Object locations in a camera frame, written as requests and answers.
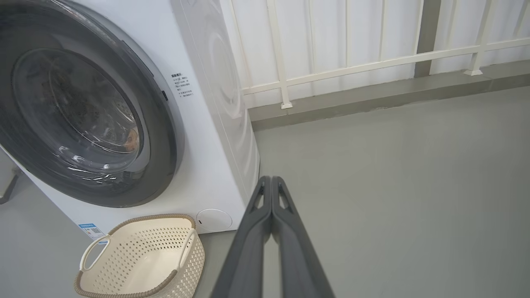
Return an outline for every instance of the washing machine side panel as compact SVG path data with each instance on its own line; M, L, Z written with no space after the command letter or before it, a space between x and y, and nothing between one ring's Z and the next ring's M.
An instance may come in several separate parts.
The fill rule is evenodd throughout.
M182 163L173 181L158 198L131 208L108 208L68 197L25 171L37 186L76 224L95 224L110 231L124 220L137 216L185 213L193 216L204 209L219 209L232 218L234 230L245 210L241 183L236 181L225 153L226 137L219 137L222 125L218 114L212 117L209 92L203 92L204 73L195 71L168 1L76 0L117 25L148 55L166 79L180 109L185 130ZM186 90L175 83L176 74L187 77ZM211 232L198 224L198 232Z
M207 104L212 117L220 120L219 135L247 203L258 180L259 153L241 97L220 3L218 0L172 0L172 4L192 63L197 72L199 69L204 72L201 87L205 93L211 93Z

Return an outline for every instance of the plastic laundry basket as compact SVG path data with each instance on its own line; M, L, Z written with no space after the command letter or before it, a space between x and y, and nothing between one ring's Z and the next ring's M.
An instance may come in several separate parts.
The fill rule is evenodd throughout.
M88 268L94 246L108 244ZM192 297L204 265L195 221L183 214L134 218L86 249L75 291L92 298Z

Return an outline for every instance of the white railing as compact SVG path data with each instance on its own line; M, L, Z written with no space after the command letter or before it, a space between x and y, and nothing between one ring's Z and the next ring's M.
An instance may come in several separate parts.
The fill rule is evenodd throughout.
M334 69L331 71L326 72L315 72L315 22L314 22L314 15L313 15L313 0L308 0L309 5L309 20L310 20L310 33L311 33L311 56L312 59L310 61L311 65L311 71L312 74L294 77L294 78L287 78L286 72L285 72L285 64L284 64L284 55L282 53L282 48L280 44L280 28L278 25L278 16L277 16L277 9L276 9L276 0L267 0L267 9L268 9L268 16L269 16L269 23L270 23L270 29L271 29L271 35L272 35L272 44L274 49L274 55L276 57L276 68L278 71L278 81L268 83L268 84L262 84L262 85L253 85L252 79L250 78L250 71L249 71L249 64L246 58L245 50L243 48L243 41L241 38L241 33L239 26L237 24L237 18L236 14L234 12L234 4L233 0L230 0L231 5L231 13L233 22L235 24L236 30L237 30L237 43L241 47L241 53L242 53L242 60L244 67L246 69L247 73L247 79L248 83L250 84L249 87L244 87L242 89L242 92L244 95L247 94L253 94L273 89L280 89L281 90L281 108L291 108L293 105L291 101L289 100L289 94L288 94L288 87L308 82L314 82L319 80L324 80L327 78L333 78L333 77L339 77L339 76L345 76L349 74L354 73L360 73L360 72L366 72L366 71L372 71L379 68L386 68L386 67L392 67L392 66L398 66L398 65L404 65L404 64L410 64L410 63L416 63L421 61L428 61L433 59L441 59L441 58L447 58L447 57L454 57L454 56L460 56L460 55L468 55L472 54L471 62L465 71L465 74L467 75L480 75L482 72L480 71L480 66L482 63L482 58L484 56L484 53L486 51L491 50L499 50L499 49L506 49L511 47L520 47L520 46L528 46L530 45L530 38L519 38L519 34L521 32L522 25L524 24L524 19L527 14L528 10L528 2L530 0L524 0L523 7L521 9L521 12L519 13L517 23L515 25L514 33L511 38L511 40L505 40L505 41L499 41L499 42L492 42L488 43L488 36L490 34L490 30L493 24L493 17L494 12L499 3L502 3L500 0L486 0L486 5L484 8L484 12L482 15L482 19L480 22L479 27L479 33L476 39L475 45L472 46L466 46L466 47L459 47L454 49L449 49L450 47L450 41L451 36L454 34L454 31L456 30L454 27L454 20L455 15L457 14L458 10L458 0L453 0L451 11L450 11L450 18L449 18L449 29L448 34L446 38L446 49L444 50L435 50L431 52L425 52L421 54L417 54L417 48L419 43L419 34L420 34L420 24L421 24L421 18L423 14L423 0L418 0L418 15L417 15L417 28L416 28L416 39L414 43L414 48L412 50L412 54L409 56L402 56L398 58L392 58L392 59L386 59L384 60L384 43L387 37L385 36L385 20L386 20L386 7L388 4L388 1L391 0L383 0L382 5L382 11L381 11L381 32L380 32L380 47L379 47L379 61L372 62L372 63L366 63L361 65L355 65L351 66L351 34L349 34L349 30L351 28L351 15L350 15L350 9L349 6L351 5L351 0L345 0L346 1L346 7L345 7L345 14L346 14L346 67L345 68L339 68Z

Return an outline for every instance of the white wall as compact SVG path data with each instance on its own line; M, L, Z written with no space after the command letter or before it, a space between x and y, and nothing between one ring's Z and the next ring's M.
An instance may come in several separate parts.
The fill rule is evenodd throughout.
M276 0L280 40L287 79L346 67L346 0L312 0L314 53L311 53L311 0ZM450 48L472 45L486 0L460 0L455 17L457 30ZM523 0L499 0L491 41L511 39ZM278 81L267 0L221 0L232 49L243 87ZM387 0L382 60L414 54L420 0ZM445 49L452 0L442 0L435 49ZM351 0L349 34L351 62L355 66L379 59L383 0ZM240 37L234 23L232 7ZM530 37L530 16L520 37ZM431 73L449 72L468 66L471 55L434 61ZM530 59L529 47L487 53L484 65ZM351 74L288 87L289 99L310 97L366 85L403 80L414 76L414 64ZM248 108L280 103L280 90L244 97Z
M453 35L447 40L451 8L455 0L442 0L435 50L455 49L475 44L486 0L460 0L454 16ZM525 0L498 1L488 42L510 40ZM530 37L530 15L526 15L518 36ZM530 46L486 52L482 66L530 59ZM468 67L471 55L432 61L431 74L459 71Z

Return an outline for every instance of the energy label sticker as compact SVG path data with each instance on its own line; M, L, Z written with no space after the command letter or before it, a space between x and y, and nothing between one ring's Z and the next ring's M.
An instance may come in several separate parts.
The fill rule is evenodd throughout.
M80 224L79 227L81 230L85 231L85 233L92 238L92 240L99 239L105 234L98 229L98 227L95 224ZM101 241L98 244L106 244L107 240Z

